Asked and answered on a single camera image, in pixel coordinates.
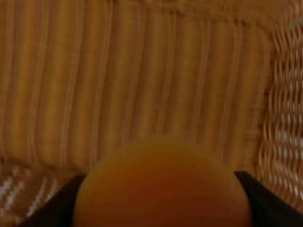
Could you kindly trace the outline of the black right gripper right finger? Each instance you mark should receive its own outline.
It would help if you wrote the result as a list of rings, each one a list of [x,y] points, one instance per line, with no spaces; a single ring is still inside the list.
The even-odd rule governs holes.
[[[253,226],[301,227],[303,214],[277,197],[263,184],[245,171],[234,172],[249,199]]]

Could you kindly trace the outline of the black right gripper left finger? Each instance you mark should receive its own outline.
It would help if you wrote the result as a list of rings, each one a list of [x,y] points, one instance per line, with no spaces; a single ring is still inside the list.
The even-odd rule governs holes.
[[[73,208],[85,175],[73,177],[45,205],[22,221],[20,227],[71,227]]]

